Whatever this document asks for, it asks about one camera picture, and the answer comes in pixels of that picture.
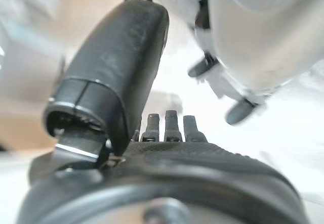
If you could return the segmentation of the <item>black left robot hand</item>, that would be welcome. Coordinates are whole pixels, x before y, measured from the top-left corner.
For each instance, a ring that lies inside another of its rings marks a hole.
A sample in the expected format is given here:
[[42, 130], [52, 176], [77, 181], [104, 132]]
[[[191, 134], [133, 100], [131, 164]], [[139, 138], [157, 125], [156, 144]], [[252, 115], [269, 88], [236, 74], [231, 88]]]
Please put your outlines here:
[[128, 0], [93, 30], [49, 99], [57, 139], [33, 159], [17, 223], [308, 223], [274, 168], [207, 141], [195, 118], [141, 115], [167, 40], [169, 16]]

